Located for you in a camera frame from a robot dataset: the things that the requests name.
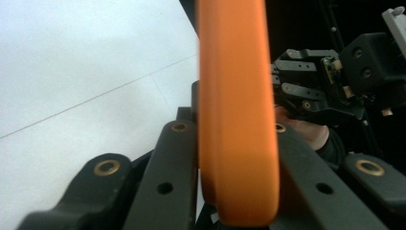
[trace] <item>black mechanical part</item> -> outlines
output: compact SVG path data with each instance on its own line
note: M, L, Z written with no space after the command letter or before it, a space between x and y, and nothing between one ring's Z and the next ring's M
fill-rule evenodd
M287 49L281 55L281 59L306 59L306 60L320 60L324 57L338 58L337 52L334 50L308 50L304 49L301 51Z
M121 229L135 185L128 158L98 156L84 165L55 208L29 214L18 229Z
M358 36L340 53L352 91L358 95L377 92L383 99L375 104L382 109L405 104L403 100L391 100L391 93L387 93L398 84L404 91L406 84L406 70L402 68L405 60L399 60L397 53L398 47L384 33Z
M372 156L350 155L340 174L353 191L391 229L406 226L406 177Z
M286 124L278 126L283 127L278 132L281 197L272 224L268 228L225 226L212 222L215 208L205 205L195 229L387 229L302 136Z
M362 119L363 102L346 94L337 57L332 50L288 49L271 65L275 102L285 107L289 118L331 126Z
M192 120L192 109L190 107L178 107L176 120Z
M152 153L124 229L192 229L195 220L196 127L166 124Z
M138 188L140 187L140 183L143 179L144 172L146 171L147 165L149 163L149 159L151 157L153 150L147 152L146 154L140 156L133 162L131 162L131 166L134 169L135 174L135 194L137 194Z
M197 111L198 111L198 95L199 95L199 81L192 84L192 121L197 124Z
M195 6L195 0L179 0L180 4L183 7L183 10L185 11L186 15L189 18L189 21L191 22L194 30L197 33L197 24L196 24L196 6Z

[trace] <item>screw hole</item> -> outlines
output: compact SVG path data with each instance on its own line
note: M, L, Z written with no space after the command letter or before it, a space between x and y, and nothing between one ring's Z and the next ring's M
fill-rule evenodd
M188 128L188 125L183 124L183 123L177 123L175 125L172 126L172 130L173 131L177 131L177 132L183 132Z
M311 104L309 102L304 102L303 105L304 105L304 108L310 108L311 107Z
M104 160L99 162L96 166L95 169L93 170L93 173L99 176L107 176L110 174L115 173L118 171L120 168L120 162L117 160Z
M316 184L316 188L320 193L325 194L325 195L332 195L334 193L332 188L328 184L325 184L325 183Z
M369 79L372 76L372 70L370 68L364 68L361 75L364 79Z
M173 186L172 186L172 184L166 182L166 183L162 183L162 184L158 185L156 190L158 191L159 194L166 195L166 194L170 194L173 191Z
M355 58L357 58L357 59L361 58L361 57L362 57L362 50L361 50L361 48L359 48L359 47L355 48L355 49L352 51L352 55L353 55Z
M369 160L364 159L357 160L355 163L355 167L363 173L374 176L381 176L385 174L385 170L382 168L382 166Z
M281 125L281 124L277 124L277 132L285 132L286 131L286 127Z

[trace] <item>human hand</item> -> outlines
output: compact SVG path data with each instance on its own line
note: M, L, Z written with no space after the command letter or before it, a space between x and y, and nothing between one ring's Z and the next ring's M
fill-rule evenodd
M313 150L319 150L326 143L329 130L327 126L319 126L305 121L287 118L286 110L282 106L275 107L277 121L287 123L301 134Z

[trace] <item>orange strap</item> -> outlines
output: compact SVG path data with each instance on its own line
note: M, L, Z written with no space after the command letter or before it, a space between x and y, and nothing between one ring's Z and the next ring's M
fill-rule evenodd
M279 159L263 0L200 0L203 196L232 226L277 214Z

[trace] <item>white surface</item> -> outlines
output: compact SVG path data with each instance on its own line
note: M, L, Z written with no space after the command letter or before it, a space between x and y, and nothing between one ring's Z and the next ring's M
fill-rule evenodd
M93 157L152 150L190 105L196 42L177 0L0 2L0 229Z

